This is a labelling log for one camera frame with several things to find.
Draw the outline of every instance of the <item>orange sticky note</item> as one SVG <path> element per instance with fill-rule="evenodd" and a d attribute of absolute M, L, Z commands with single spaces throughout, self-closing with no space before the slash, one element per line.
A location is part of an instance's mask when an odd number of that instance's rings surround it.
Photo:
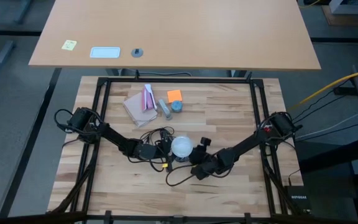
<path fill-rule="evenodd" d="M 174 102 L 175 100 L 181 101 L 181 93 L 180 90 L 172 90 L 168 91 L 168 101 L 169 103 Z"/>

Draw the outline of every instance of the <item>yellow sticky note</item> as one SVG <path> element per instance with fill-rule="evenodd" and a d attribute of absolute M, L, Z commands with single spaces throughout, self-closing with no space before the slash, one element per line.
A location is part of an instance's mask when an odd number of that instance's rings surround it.
<path fill-rule="evenodd" d="M 66 40 L 66 42 L 62 46 L 62 49 L 63 50 L 73 50 L 76 44 L 77 44 L 77 41 L 75 41 L 75 40 Z"/>
<path fill-rule="evenodd" d="M 181 92 L 180 92 L 180 90 L 168 91 L 167 94 L 168 94 L 169 103 L 172 103 L 175 100 L 181 101 Z"/>

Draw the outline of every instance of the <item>wooden desk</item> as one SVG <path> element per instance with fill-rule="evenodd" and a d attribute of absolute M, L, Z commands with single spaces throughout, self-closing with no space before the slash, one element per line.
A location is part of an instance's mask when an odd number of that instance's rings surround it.
<path fill-rule="evenodd" d="M 75 107 L 91 107 L 97 77 L 83 77 Z M 284 111 L 284 102 L 278 79 L 264 79 L 269 111 Z M 167 90 L 180 89 L 183 111 L 173 115 L 171 121 L 161 117 L 142 128 L 136 128 L 122 102 L 141 91 L 143 83 L 113 83 L 109 93 L 106 122 L 127 138 L 139 138 L 143 133 L 162 126 L 171 126 L 175 135 L 185 134 L 194 144 L 201 137 L 212 139 L 208 148 L 215 152 L 234 146 L 255 130 L 254 112 L 248 84 L 217 83 L 153 83 L 157 99 L 167 100 Z M 103 100 L 103 89 L 99 108 Z M 66 141 L 76 138 L 69 134 Z M 67 145 L 57 171 L 48 209 L 55 208 L 74 186 L 83 144 Z M 286 144 L 278 147 L 278 160 L 284 183 L 288 175 L 299 169 L 295 150 Z M 188 177 L 189 169 L 179 169 L 170 175 L 171 183 Z M 111 210 L 114 215 L 186 215 L 209 217 L 268 217 L 269 209 L 262 172 L 260 152 L 257 148 L 244 154 L 232 172 L 223 179 L 192 178 L 177 187 L 165 184 L 166 173 L 157 173 L 150 164 L 131 164 L 107 140 L 101 141 L 96 167 L 89 214 L 103 215 Z M 301 185 L 300 172 L 291 176 L 294 185 Z M 276 210 L 278 194 L 273 186 Z M 83 201 L 85 188 L 80 194 Z"/>
<path fill-rule="evenodd" d="M 75 40 L 74 50 L 62 50 Z M 119 58 L 90 58 L 120 47 Z M 144 50 L 141 58 L 131 51 Z M 30 65 L 317 70 L 294 0 L 56 0 Z"/>

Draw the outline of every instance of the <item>white light bulb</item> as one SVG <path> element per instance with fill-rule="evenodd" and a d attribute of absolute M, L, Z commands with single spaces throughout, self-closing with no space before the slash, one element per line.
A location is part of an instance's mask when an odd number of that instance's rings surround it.
<path fill-rule="evenodd" d="M 172 141 L 171 150 L 177 157 L 186 158 L 193 150 L 193 142 L 187 136 L 178 136 Z"/>

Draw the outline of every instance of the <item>floor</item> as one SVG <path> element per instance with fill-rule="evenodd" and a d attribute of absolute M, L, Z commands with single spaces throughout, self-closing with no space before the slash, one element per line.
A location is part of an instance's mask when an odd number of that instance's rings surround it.
<path fill-rule="evenodd" d="M 9 30 L 42 30 L 53 0 L 38 0 L 30 7 L 24 24 L 13 24 L 20 0 L 0 0 L 0 29 Z M 319 6 L 301 10 L 305 24 L 311 37 L 358 37 L 358 27 L 328 26 Z M 3 37 L 0 36 L 0 50 L 6 40 L 14 40 L 16 48 L 12 51 L 0 78 L 0 203 L 7 185 L 11 181 L 16 165 L 48 82 L 52 76 L 51 68 L 32 68 L 27 64 L 38 37 Z M 254 72 L 254 77 L 274 77 L 280 79 L 283 97 L 287 108 L 310 95 L 328 83 L 351 73 L 351 66 L 358 63 L 358 44 L 313 44 L 321 64 L 318 72 Z M 226 73 L 216 70 L 189 71 L 194 76 L 225 77 Z M 25 176 L 14 201 L 11 216 L 44 213 L 52 190 L 62 144 L 65 135 L 53 123 L 52 115 L 57 109 L 73 107 L 76 91 L 83 75 L 106 75 L 103 69 L 63 69 L 47 115 L 42 125 L 39 138 L 30 158 Z M 330 96 L 322 103 L 333 99 Z M 306 106 L 291 112 L 299 114 Z M 347 96 L 314 115 L 303 120 L 304 126 L 299 136 L 332 126 L 358 113 L 358 100 Z M 358 116 L 342 123 L 337 128 L 358 123 Z M 343 145 L 358 139 L 358 127 L 309 140 L 315 144 L 327 143 Z M 313 148 L 299 146 L 300 157 L 313 152 Z M 332 172 L 323 175 L 304 176 L 305 183 L 329 181 L 341 167 L 334 167 Z M 312 204 L 325 205 L 316 209 L 315 214 L 321 217 L 354 220 L 350 198 L 343 195 L 336 197 L 316 196 Z"/>

